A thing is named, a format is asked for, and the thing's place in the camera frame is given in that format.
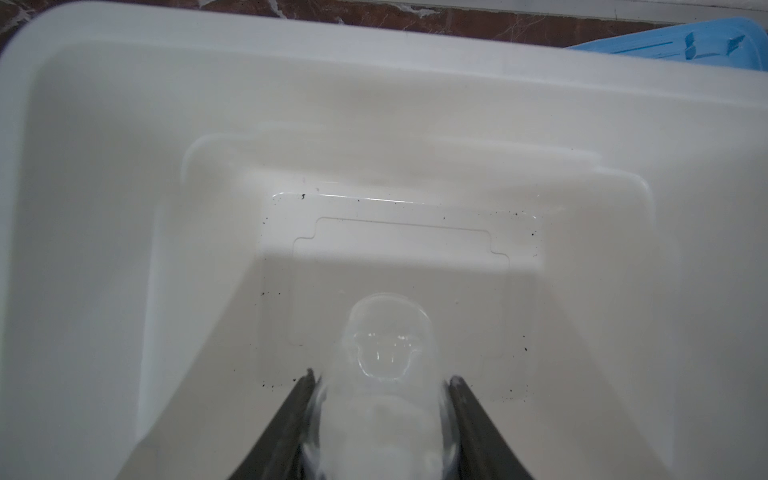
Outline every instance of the blue plastic lid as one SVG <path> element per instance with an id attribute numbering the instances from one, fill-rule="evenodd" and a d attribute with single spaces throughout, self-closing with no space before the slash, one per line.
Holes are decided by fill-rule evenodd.
<path id="1" fill-rule="evenodd" d="M 768 35 L 748 18 L 723 18 L 657 28 L 570 48 L 699 65 L 768 70 Z"/>

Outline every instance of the brown marble floor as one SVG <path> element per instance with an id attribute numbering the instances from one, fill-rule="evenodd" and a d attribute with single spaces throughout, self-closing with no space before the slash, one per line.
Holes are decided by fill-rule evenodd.
<path id="1" fill-rule="evenodd" d="M 2 0 L 0 49 L 24 24 L 48 8 L 70 0 Z M 440 35 L 516 41 L 568 47 L 660 25 L 593 18 L 529 15 L 509 12 L 419 7 L 342 0 L 118 0 L 144 5 L 189 8 L 209 12 L 261 15 L 313 22 L 345 23 Z"/>

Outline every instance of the blue plastic tray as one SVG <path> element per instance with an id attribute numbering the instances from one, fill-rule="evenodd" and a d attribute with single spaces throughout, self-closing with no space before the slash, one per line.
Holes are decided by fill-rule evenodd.
<path id="1" fill-rule="evenodd" d="M 575 45 L 575 50 L 768 70 L 768 35 L 748 18 L 657 28 Z"/>

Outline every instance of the transparent plastic object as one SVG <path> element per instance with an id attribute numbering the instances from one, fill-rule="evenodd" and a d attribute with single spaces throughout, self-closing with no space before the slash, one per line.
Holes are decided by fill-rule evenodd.
<path id="1" fill-rule="evenodd" d="M 448 478 L 458 429 L 432 325 L 408 298 L 377 293 L 349 315 L 307 410 L 308 478 Z"/>

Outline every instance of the white plastic bin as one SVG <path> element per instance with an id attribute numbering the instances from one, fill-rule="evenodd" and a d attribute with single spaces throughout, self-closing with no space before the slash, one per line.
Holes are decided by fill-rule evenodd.
<path id="1" fill-rule="evenodd" d="M 226 478 L 382 291 L 538 479 L 764 478 L 765 74 L 79 3 L 0 85 L 0 478 Z"/>

